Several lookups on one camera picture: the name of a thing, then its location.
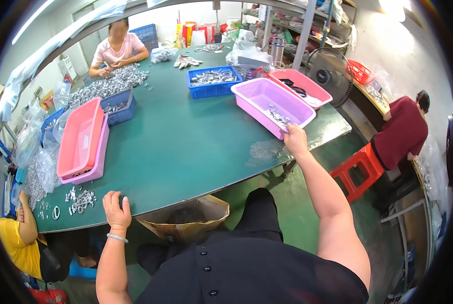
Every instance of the work glove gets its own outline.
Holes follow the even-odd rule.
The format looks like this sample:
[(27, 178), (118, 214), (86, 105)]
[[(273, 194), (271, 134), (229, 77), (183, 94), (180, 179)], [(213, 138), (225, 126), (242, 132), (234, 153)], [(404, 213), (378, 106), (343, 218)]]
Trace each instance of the work glove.
[(199, 66), (200, 63), (203, 63), (201, 60), (196, 60), (187, 55), (179, 55), (174, 63), (174, 67), (181, 70), (182, 68), (188, 67), (189, 65)]

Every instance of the green table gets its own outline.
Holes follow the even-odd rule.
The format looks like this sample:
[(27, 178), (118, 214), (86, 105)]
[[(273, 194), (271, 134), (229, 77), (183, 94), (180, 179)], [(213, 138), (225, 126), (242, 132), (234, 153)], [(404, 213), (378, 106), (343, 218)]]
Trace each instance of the green table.
[[(225, 65), (230, 50), (182, 49), (178, 54), (186, 51), (203, 63), (179, 70), (174, 60), (150, 67), (150, 59), (141, 62), (140, 69), (150, 71), (149, 86), (134, 88), (134, 118), (110, 128), (103, 177), (82, 184), (83, 190), (95, 192), (95, 206), (70, 216), (65, 194), (73, 185), (62, 185), (43, 199), (49, 203), (44, 219), (37, 216), (42, 211), (37, 203), (39, 232), (106, 223), (102, 197), (111, 190), (128, 196), (132, 215), (138, 215), (213, 193), (292, 160), (284, 143), (240, 109), (233, 94), (191, 99), (187, 70)], [(330, 105), (304, 129), (310, 149), (351, 131)], [(76, 194), (83, 191), (75, 189)], [(55, 205), (61, 210), (58, 220), (51, 217)]]

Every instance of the black hair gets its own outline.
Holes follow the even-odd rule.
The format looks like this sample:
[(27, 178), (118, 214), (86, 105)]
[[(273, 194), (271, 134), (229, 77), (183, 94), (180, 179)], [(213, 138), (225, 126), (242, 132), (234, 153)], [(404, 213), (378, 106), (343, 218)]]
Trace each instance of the black hair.
[(429, 111), (429, 94), (425, 90), (422, 90), (417, 94), (416, 101), (424, 113)]
[(125, 25), (127, 26), (127, 28), (129, 27), (129, 18), (126, 17), (126, 18), (123, 18), (123, 19), (120, 19), (120, 20), (117, 20), (115, 22), (112, 22), (108, 25), (108, 33), (110, 33), (110, 30), (112, 29), (112, 24), (116, 23), (116, 22), (121, 22), (121, 21), (125, 21)]

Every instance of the purple plastic basket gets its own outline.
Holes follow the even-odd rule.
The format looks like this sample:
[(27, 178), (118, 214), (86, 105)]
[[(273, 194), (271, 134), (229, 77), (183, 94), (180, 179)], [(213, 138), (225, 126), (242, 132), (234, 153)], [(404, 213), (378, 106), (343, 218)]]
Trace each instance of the purple plastic basket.
[(237, 105), (250, 114), (280, 140), (284, 136), (280, 132), (287, 129), (267, 114), (269, 104), (273, 104), (282, 116), (291, 118), (291, 123), (304, 128), (315, 117), (316, 112), (288, 90), (267, 78), (257, 78), (242, 82), (231, 87)]
[(95, 161), (95, 165), (93, 168), (79, 176), (70, 178), (70, 179), (63, 179), (61, 178), (61, 183), (73, 183), (75, 185), (79, 185), (86, 181), (90, 181), (93, 179), (99, 179), (103, 176), (103, 167), (105, 165), (105, 152), (106, 152), (106, 145), (108, 143), (108, 135), (110, 134), (110, 128), (108, 127), (108, 115), (105, 114), (103, 117), (103, 125), (102, 125), (102, 133), (100, 135), (100, 140), (98, 141), (98, 149), (97, 149), (97, 157)]

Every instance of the hand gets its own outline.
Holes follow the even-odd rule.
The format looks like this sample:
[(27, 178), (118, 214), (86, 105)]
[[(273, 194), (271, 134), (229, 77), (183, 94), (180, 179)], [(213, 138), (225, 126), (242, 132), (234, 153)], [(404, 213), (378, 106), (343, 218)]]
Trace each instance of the hand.
[(295, 158), (309, 154), (306, 132), (304, 132), (297, 124), (289, 124), (286, 126), (286, 129), (289, 133), (285, 133), (282, 130), (281, 132), (284, 135), (284, 143), (287, 150), (289, 150)]
[(106, 220), (114, 230), (126, 231), (132, 221), (130, 215), (129, 198), (124, 197), (122, 200), (122, 209), (119, 205), (119, 196), (121, 192), (110, 191), (103, 197), (103, 209), (105, 209)]
[(114, 69), (118, 69), (118, 68), (121, 68), (123, 67), (124, 65), (127, 65), (129, 62), (125, 59), (120, 59), (120, 60), (117, 60), (115, 61), (114, 63), (112, 63), (112, 67)]
[(104, 78), (110, 77), (110, 69), (108, 68), (99, 69), (98, 75)]
[(22, 205), (29, 205), (29, 199), (27, 198), (27, 194), (24, 190), (21, 190), (19, 193), (19, 201)]
[(23, 223), (24, 222), (24, 209), (20, 206), (19, 210), (17, 210), (17, 221)]

